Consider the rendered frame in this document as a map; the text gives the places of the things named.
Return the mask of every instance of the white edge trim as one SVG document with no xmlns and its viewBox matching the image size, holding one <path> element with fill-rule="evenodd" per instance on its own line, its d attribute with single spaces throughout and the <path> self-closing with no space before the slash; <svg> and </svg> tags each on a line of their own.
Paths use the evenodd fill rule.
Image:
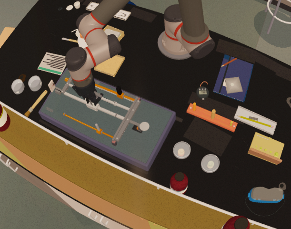
<svg viewBox="0 0 291 229">
<path fill-rule="evenodd" d="M 80 146 L 78 146 L 78 145 L 76 145 L 76 144 L 74 144 L 74 143 L 68 141 L 67 139 L 65 139 L 65 138 L 63 138 L 63 137 L 61 137 L 61 136 L 55 134 L 54 132 L 52 132 L 52 131 L 46 129 L 45 127 L 43 127 L 43 126 L 37 124 L 37 123 L 34 122 L 33 120 L 31 120 L 31 119 L 27 118 L 26 116 L 20 114 L 19 112 L 15 111 L 15 110 L 12 109 L 11 107 L 5 105 L 5 104 L 4 104 L 3 102 L 1 102 L 1 101 L 0 101 L 0 104 L 1 104 L 2 106 L 6 107 L 7 109 L 9 109 L 10 111 L 14 112 L 15 114 L 19 115 L 20 117 L 24 118 L 25 120 L 29 121 L 30 123 L 36 125 L 36 126 L 39 127 L 40 129 L 42 129 L 42 130 L 48 132 L 49 134 L 51 134 L 51 135 L 57 137 L 58 139 L 60 139 L 60 140 L 62 140 L 62 141 L 64 141 L 64 142 L 67 142 L 69 145 L 71 145 L 71 146 L 73 146 L 73 147 L 79 149 L 80 151 L 82 151 L 82 152 L 84 152 L 84 153 L 86 153 L 86 154 L 88 154 L 88 155 L 90 155 L 90 156 L 92 156 L 92 157 L 94 157 L 94 158 L 96 158 L 96 159 L 98 159 L 98 160 L 104 162 L 105 164 L 108 164 L 108 165 L 110 165 L 110 166 L 112 166 L 112 167 L 114 167 L 114 168 L 116 168 L 116 169 L 118 169 L 118 170 L 120 170 L 120 171 L 122 171 L 122 172 L 124 172 L 124 173 L 127 173 L 127 174 L 129 174 L 129 175 L 131 175 L 131 176 L 133 176 L 133 177 L 135 177 L 135 178 L 138 178 L 138 179 L 140 179 L 140 180 L 142 180 L 142 181 L 144 181 L 144 182 L 146 182 L 146 183 L 148 183 L 148 184 L 151 184 L 151 185 L 153 185 L 153 186 L 155 186 L 155 187 L 159 187 L 159 188 L 161 188 L 161 189 L 163 189 L 163 190 L 165 190 L 165 191 L 167 191 L 167 192 L 170 192 L 170 193 L 172 193 L 172 194 L 174 194 L 174 195 L 177 195 L 177 196 L 179 196 L 179 197 L 185 198 L 185 199 L 190 200 L 190 201 L 192 201 L 192 202 L 194 202 L 194 203 L 197 203 L 197 204 L 203 205 L 203 206 L 205 206 L 205 207 L 207 207 L 207 208 L 211 208 L 211 209 L 213 209 L 213 210 L 219 211 L 219 212 L 221 212 L 221 213 L 227 214 L 227 215 L 232 216 L 232 217 L 233 217 L 233 216 L 237 216 L 236 214 L 233 214 L 233 213 L 228 212 L 228 211 L 225 211 L 225 210 L 223 210 L 223 209 L 220 209 L 220 208 L 214 207 L 214 206 L 212 206 L 212 205 L 206 204 L 206 203 L 204 203 L 204 202 L 201 202 L 201 201 L 199 201 L 199 200 L 193 199 L 193 198 L 188 197 L 188 196 L 186 196 L 186 195 L 179 194 L 179 193 L 177 193 L 177 192 L 171 190 L 170 188 L 166 188 L 166 187 L 164 187 L 164 186 L 162 186 L 162 185 L 156 184 L 156 183 L 154 183 L 154 182 L 152 182 L 152 181 L 150 181 L 150 180 L 148 180 L 148 179 L 145 179 L 145 178 L 143 178 L 143 177 L 141 177 L 141 176 L 139 176 L 139 175 L 136 175 L 136 174 L 134 174 L 134 173 L 132 173 L 132 172 L 130 172 L 130 171 L 128 171 L 128 170 L 126 170 L 126 169 L 124 169 L 124 168 L 118 166 L 118 165 L 115 165 L 115 164 L 113 164 L 113 163 L 111 163 L 111 162 L 109 162 L 109 161 L 107 161 L 107 160 L 105 160 L 105 159 L 103 159 L 103 158 L 101 158 L 101 157 L 99 157 L 99 156 L 97 156 L 97 155 L 95 155 L 95 154 L 89 152 L 88 150 L 83 149 L 82 147 L 80 147 Z M 273 228 L 273 227 L 270 227 L 270 226 L 267 226 L 267 225 L 264 225 L 264 224 L 258 223 L 258 222 L 256 222 L 256 221 L 253 221 L 253 220 L 250 220 L 250 219 L 248 219 L 248 221 L 249 221 L 249 223 L 251 223 L 251 224 L 256 224 L 256 225 L 258 225 L 258 226 L 260 226 L 260 227 L 263 227 L 263 228 L 267 228 L 267 229 L 276 229 L 276 228 Z"/>
</svg>

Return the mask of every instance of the orange block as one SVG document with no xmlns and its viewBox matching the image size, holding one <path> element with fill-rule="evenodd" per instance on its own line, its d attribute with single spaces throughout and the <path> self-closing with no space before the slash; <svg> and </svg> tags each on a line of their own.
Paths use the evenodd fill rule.
<svg viewBox="0 0 291 229">
<path fill-rule="evenodd" d="M 232 126 L 230 126 L 231 120 L 228 118 L 224 118 L 218 114 L 215 114 L 215 117 L 211 118 L 211 111 L 208 111 L 206 109 L 203 109 L 199 106 L 196 106 L 196 110 L 193 111 L 193 104 L 190 104 L 190 106 L 187 109 L 187 113 L 191 114 L 193 116 L 196 116 L 198 118 L 201 118 L 203 120 L 206 120 L 209 123 L 213 123 L 215 125 L 218 125 L 224 129 L 230 130 L 232 132 L 235 131 L 237 123 L 233 122 Z"/>
</svg>

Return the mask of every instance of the wooden brush handle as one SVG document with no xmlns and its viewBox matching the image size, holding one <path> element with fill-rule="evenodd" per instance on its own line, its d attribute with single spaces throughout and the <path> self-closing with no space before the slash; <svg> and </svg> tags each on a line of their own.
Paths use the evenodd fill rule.
<svg viewBox="0 0 291 229">
<path fill-rule="evenodd" d="M 45 97 L 45 95 L 47 94 L 47 90 L 44 91 L 40 97 L 35 101 L 35 103 L 33 104 L 33 106 L 31 107 L 32 109 L 34 109 L 36 107 L 37 104 L 39 104 L 39 102 L 43 99 L 43 97 Z"/>
</svg>

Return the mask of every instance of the wooden stick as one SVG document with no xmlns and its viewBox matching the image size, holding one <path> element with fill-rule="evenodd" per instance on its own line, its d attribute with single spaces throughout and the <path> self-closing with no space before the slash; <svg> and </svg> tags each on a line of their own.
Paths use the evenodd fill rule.
<svg viewBox="0 0 291 229">
<path fill-rule="evenodd" d="M 45 95 L 47 94 L 47 90 L 45 90 L 40 97 L 35 101 L 35 103 L 33 104 L 32 107 L 30 107 L 30 109 L 25 113 L 25 116 L 29 117 L 29 115 L 31 114 L 31 112 L 34 110 L 34 108 L 36 107 L 37 104 L 39 104 L 39 102 L 43 99 L 43 97 L 45 97 Z"/>
</svg>

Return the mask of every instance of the cabinet handle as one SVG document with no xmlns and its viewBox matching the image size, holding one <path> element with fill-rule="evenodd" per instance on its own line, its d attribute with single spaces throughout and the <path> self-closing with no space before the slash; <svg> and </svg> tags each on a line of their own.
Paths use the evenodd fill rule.
<svg viewBox="0 0 291 229">
<path fill-rule="evenodd" d="M 96 221 L 96 219 L 97 219 L 97 215 L 96 215 L 96 217 L 95 218 L 93 218 L 90 214 L 92 213 L 92 210 L 90 210 L 89 211 L 89 213 L 88 213 L 88 217 L 90 218 L 90 219 L 92 219 L 93 221 Z"/>
<path fill-rule="evenodd" d="M 104 223 L 102 223 L 102 219 L 104 218 L 104 216 L 102 216 L 101 217 L 101 219 L 100 219 L 100 224 L 102 224 L 102 225 L 104 225 L 104 226 L 106 226 L 107 224 L 108 224 L 108 221 L 106 221 L 106 223 L 104 224 Z"/>
<path fill-rule="evenodd" d="M 0 161 L 6 166 L 6 167 L 8 167 L 8 165 L 1 159 L 1 155 L 2 154 L 0 154 Z"/>
<path fill-rule="evenodd" d="M 10 161 L 10 159 L 8 159 L 7 162 L 6 162 L 7 166 L 8 166 L 12 171 L 16 172 L 17 169 L 18 169 L 18 167 L 16 167 L 16 169 L 13 169 L 13 168 L 10 166 L 11 162 L 9 162 L 9 161 Z"/>
</svg>

